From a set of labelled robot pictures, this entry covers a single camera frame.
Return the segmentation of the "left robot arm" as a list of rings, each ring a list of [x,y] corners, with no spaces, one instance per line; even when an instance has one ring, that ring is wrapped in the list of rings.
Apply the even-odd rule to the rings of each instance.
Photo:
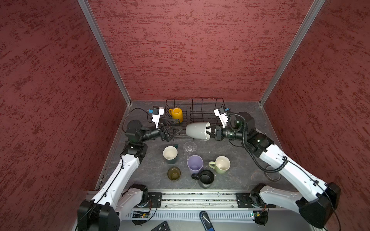
[[[156,126],[144,127],[139,120],[128,123],[125,132],[128,141],[119,155],[120,161],[102,189],[78,208],[76,231],[117,231],[125,215],[148,201],[145,185],[126,185],[142,163],[148,146],[146,141],[161,138],[170,141],[182,127],[178,119],[152,118]]]

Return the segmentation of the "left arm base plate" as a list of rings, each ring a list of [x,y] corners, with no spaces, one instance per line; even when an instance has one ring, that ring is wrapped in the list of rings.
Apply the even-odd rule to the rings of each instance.
[[[142,194],[141,202],[135,208],[159,208],[161,207],[162,193],[146,192]]]

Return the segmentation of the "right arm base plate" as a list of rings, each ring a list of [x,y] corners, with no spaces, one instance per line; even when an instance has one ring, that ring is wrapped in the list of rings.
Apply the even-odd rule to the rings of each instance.
[[[238,208],[276,208],[275,205],[266,204],[257,193],[236,193]]]

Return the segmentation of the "yellow mug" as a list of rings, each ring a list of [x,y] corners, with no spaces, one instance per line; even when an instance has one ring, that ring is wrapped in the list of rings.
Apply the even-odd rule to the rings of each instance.
[[[179,123],[183,122],[183,110],[179,107],[176,108],[170,108],[169,114],[171,115],[172,119],[179,120]]]

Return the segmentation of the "white grey mug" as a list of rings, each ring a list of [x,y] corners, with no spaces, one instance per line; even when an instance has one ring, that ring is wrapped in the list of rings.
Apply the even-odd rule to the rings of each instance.
[[[211,124],[209,122],[197,122],[187,125],[186,135],[197,140],[208,141],[210,135],[207,132],[211,132],[209,128]]]

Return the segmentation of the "clear glass cup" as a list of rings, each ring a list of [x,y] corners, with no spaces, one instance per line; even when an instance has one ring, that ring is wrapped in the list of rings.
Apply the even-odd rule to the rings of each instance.
[[[184,153],[188,156],[192,156],[197,151],[197,145],[194,142],[188,141],[184,144]]]

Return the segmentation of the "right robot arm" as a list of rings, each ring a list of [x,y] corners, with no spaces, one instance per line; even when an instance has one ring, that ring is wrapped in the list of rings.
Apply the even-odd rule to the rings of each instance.
[[[332,215],[336,215],[341,194],[340,187],[315,177],[288,157],[272,139],[257,131],[254,119],[248,114],[237,114],[228,109],[214,110],[220,125],[206,127],[206,134],[217,141],[241,141],[241,147],[264,173],[278,173],[297,190],[289,192],[258,184],[250,192],[250,202],[256,208],[275,205],[289,209],[315,228],[323,229]]]

